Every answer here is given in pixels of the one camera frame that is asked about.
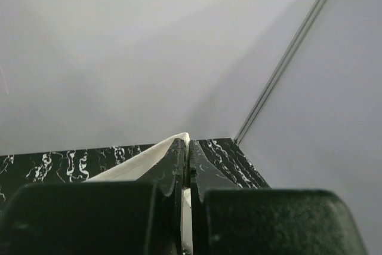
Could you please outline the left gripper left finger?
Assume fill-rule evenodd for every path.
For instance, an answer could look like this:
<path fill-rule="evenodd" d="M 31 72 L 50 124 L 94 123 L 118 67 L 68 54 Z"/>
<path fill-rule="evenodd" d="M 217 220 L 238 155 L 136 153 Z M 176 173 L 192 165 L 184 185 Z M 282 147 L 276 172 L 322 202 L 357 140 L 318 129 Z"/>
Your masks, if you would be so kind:
<path fill-rule="evenodd" d="M 2 254 L 181 254 L 185 143 L 137 180 L 26 185 L 1 217 Z"/>

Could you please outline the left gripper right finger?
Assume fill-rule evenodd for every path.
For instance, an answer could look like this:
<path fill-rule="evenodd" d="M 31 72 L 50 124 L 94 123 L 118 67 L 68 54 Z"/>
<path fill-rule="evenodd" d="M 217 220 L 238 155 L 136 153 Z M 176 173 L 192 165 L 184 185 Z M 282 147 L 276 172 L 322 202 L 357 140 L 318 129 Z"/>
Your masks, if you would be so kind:
<path fill-rule="evenodd" d="M 189 145 L 194 254 L 366 254 L 347 205 L 318 189 L 240 188 Z"/>

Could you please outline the white cloth napkin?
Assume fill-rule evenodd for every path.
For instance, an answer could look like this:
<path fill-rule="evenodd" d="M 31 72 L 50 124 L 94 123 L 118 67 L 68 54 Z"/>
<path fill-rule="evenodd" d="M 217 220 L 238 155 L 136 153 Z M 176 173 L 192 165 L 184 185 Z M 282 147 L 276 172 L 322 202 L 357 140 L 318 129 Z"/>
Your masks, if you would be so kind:
<path fill-rule="evenodd" d="M 132 157 L 131 159 L 110 168 L 88 179 L 89 182 L 137 180 L 150 168 L 160 162 L 175 139 L 185 143 L 186 153 L 189 153 L 190 136 L 187 132 L 173 135 Z M 186 218 L 181 224 L 182 245 L 189 253 L 193 253 L 192 243 L 192 203 L 191 191 L 183 188 L 182 215 Z"/>

